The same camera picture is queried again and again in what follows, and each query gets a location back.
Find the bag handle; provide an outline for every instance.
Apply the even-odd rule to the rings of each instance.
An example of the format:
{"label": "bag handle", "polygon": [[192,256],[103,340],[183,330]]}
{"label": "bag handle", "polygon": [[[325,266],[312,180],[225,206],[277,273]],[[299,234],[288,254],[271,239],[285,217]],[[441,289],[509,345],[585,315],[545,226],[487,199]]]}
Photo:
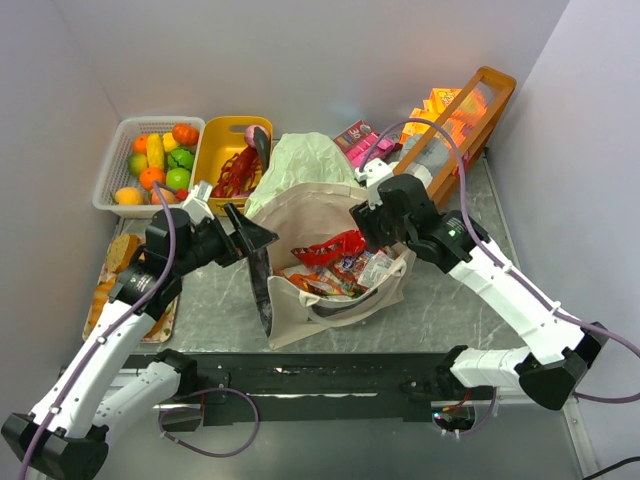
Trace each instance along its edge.
{"label": "bag handle", "polygon": [[[404,261],[403,258],[399,258],[396,261],[396,265],[390,268],[389,270],[390,271],[387,273],[387,275],[393,277],[391,282],[383,281],[380,285],[373,288],[372,289],[373,291],[370,290],[369,292],[367,292],[368,295],[366,295],[366,297],[360,298],[354,301],[353,303],[349,303],[348,305],[345,305],[343,307],[336,307],[336,308],[320,307],[319,305],[317,305],[317,303],[320,301],[319,296],[309,295],[307,292],[304,292],[302,290],[300,291],[300,294],[298,297],[300,299],[300,304],[307,309],[307,316],[309,317],[309,319],[319,325],[323,325],[325,327],[330,327],[330,328],[346,327],[349,325],[353,325],[354,323],[358,323],[364,320],[365,318],[369,317],[372,313],[375,313],[378,310],[380,310],[382,307],[388,305],[389,301],[391,300],[391,297],[396,293],[398,286],[400,284],[400,281],[402,280],[405,273],[407,272],[407,263]],[[387,287],[387,291],[384,294],[378,296],[377,290],[383,285]],[[332,310],[332,313],[335,315],[336,313],[341,313],[341,312],[345,312],[353,308],[356,308],[359,305],[362,305],[366,301],[370,300],[372,297],[377,297],[377,300],[371,306],[369,306],[369,308],[367,308],[366,311],[353,315],[349,318],[331,320],[331,318],[319,315],[315,311],[318,309],[318,307],[320,307],[320,308]]]}

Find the yellow basket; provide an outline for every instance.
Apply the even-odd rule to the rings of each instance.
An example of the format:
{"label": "yellow basket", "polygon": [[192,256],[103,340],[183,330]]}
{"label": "yellow basket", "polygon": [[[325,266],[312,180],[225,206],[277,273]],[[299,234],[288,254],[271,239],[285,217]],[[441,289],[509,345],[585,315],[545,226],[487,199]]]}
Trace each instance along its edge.
{"label": "yellow basket", "polygon": [[[216,186],[222,166],[233,155],[242,152],[247,147],[247,143],[244,141],[244,131],[253,124],[266,128],[269,132],[269,138],[273,138],[273,126],[266,118],[231,116],[209,120],[200,140],[200,148],[194,167],[193,185],[204,180],[214,187]],[[262,174],[258,172],[256,179],[260,181],[260,178],[262,178]],[[215,215],[226,215],[222,206],[229,202],[244,213],[246,198],[210,198],[208,203]]]}

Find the white robotic arm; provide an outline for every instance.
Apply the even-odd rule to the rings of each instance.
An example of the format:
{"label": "white robotic arm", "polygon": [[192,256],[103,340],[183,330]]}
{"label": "white robotic arm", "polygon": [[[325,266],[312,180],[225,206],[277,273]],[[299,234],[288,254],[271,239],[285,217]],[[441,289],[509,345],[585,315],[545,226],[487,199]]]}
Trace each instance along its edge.
{"label": "white robotic arm", "polygon": [[[418,258],[473,290],[527,345],[511,350],[455,347],[448,355],[448,373],[467,388],[519,387],[544,407],[562,408],[606,338],[558,319],[555,314],[563,312],[560,304],[534,287],[535,293],[553,306],[551,311],[546,309],[525,288],[524,283],[531,282],[484,229],[473,225],[482,240],[478,246],[461,212],[439,213],[415,177],[394,176],[379,159],[356,173],[358,180],[366,183],[368,201],[352,208],[351,214],[369,247],[375,250],[397,241],[405,243]],[[504,266],[496,265],[489,255]]]}
{"label": "white robotic arm", "polygon": [[[196,362],[164,350],[135,381],[104,398],[131,352],[180,293],[183,275],[212,261],[226,267],[277,240],[231,204],[225,210],[235,231],[227,234],[207,206],[211,190],[201,182],[182,208],[171,209],[176,250],[168,276],[163,271],[170,263],[170,226],[164,211],[154,215],[146,243],[118,275],[96,327],[65,373],[29,415],[12,414],[4,423],[2,435],[20,460],[35,443],[30,466],[56,479],[93,478],[109,445],[144,413],[195,390]],[[145,295],[150,300],[124,319]]]}

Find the plastic wrapper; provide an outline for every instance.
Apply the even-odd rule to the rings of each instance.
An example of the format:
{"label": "plastic wrapper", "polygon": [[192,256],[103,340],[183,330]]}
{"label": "plastic wrapper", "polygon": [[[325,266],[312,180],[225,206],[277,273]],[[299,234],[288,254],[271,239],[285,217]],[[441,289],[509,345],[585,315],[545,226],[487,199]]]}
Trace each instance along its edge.
{"label": "plastic wrapper", "polygon": [[340,183],[357,187],[353,167],[331,138],[321,133],[287,133],[273,148],[271,162],[249,196],[251,218],[277,195],[299,183]]}

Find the gray wall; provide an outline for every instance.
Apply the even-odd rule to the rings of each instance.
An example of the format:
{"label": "gray wall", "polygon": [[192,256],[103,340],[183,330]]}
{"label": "gray wall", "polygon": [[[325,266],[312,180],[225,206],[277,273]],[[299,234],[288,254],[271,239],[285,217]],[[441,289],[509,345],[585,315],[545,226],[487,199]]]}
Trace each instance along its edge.
{"label": "gray wall", "polygon": [[524,81],[567,0],[54,0],[121,116],[384,127],[481,65]]}
{"label": "gray wall", "polygon": [[[640,343],[637,2],[570,2],[493,138],[491,168],[523,270],[563,307]],[[580,390],[638,391],[610,343]],[[602,465],[640,453],[640,404],[582,402]],[[607,478],[638,478],[640,465]]]}
{"label": "gray wall", "polygon": [[[45,0],[0,15],[0,421],[28,411],[80,345],[115,217],[91,205],[117,116]],[[0,441],[3,478],[18,462]]]}

